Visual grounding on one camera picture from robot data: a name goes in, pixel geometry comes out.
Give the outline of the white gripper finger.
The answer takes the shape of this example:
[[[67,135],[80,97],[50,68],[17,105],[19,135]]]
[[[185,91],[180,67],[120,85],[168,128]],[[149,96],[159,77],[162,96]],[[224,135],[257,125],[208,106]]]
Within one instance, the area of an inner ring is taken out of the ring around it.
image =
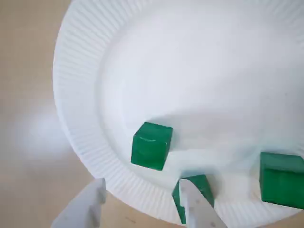
[[[179,181],[180,205],[184,207],[186,227],[188,228],[225,228],[216,211],[201,194],[199,189],[187,179]]]
[[[106,201],[104,178],[95,179],[74,197],[52,222],[52,228],[98,228]]]

